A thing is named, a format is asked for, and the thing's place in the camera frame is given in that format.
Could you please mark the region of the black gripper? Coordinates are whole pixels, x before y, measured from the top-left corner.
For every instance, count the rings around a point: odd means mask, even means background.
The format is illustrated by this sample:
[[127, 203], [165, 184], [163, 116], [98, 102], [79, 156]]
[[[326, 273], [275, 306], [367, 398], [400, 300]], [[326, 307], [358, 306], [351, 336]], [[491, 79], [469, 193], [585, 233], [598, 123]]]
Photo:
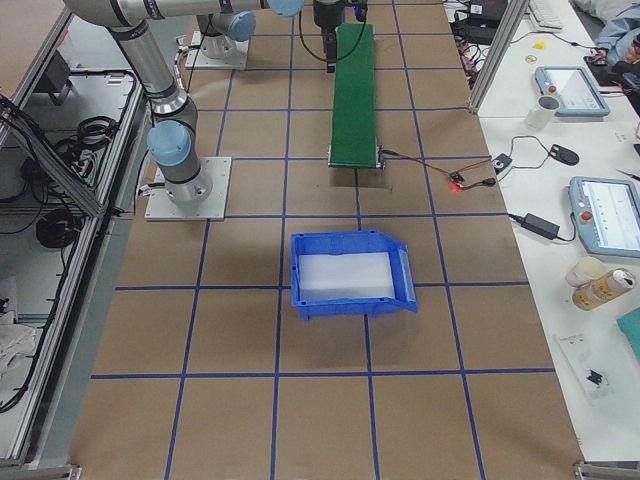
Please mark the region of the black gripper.
[[340, 0], [314, 0], [314, 23], [320, 28], [323, 51], [328, 63], [337, 60], [337, 28], [344, 22], [346, 2]]

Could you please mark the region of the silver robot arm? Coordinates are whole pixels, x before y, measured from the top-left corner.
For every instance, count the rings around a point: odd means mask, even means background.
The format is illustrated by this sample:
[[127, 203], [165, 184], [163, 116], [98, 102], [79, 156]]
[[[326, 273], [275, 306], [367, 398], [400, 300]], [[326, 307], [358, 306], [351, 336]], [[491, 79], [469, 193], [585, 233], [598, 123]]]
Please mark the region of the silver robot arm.
[[251, 11], [196, 16], [201, 35], [201, 51], [210, 59], [223, 59], [238, 51], [240, 43], [248, 41], [256, 28]]
[[269, 9], [280, 17], [302, 12], [302, 1], [67, 1], [79, 18], [106, 28], [142, 83], [156, 121], [147, 135], [148, 149], [159, 166], [170, 199], [201, 201], [213, 191], [213, 180], [196, 153], [198, 111], [193, 99], [167, 66], [149, 30], [150, 20], [195, 15], [215, 20], [214, 29], [229, 28], [246, 12]]

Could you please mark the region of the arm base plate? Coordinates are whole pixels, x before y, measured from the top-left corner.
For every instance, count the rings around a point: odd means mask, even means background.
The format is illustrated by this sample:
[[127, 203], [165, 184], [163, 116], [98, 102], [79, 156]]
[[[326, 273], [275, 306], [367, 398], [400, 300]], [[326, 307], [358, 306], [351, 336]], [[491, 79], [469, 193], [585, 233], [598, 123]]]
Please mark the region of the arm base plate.
[[145, 218], [149, 221], [222, 221], [225, 218], [231, 157], [202, 157], [200, 172], [190, 182], [166, 182], [160, 168], [154, 181], [161, 186], [150, 190]]
[[194, 47], [187, 55], [185, 66], [196, 70], [244, 70], [248, 59], [250, 41], [238, 42], [225, 35], [206, 37], [201, 42], [201, 32], [196, 30], [191, 39]]

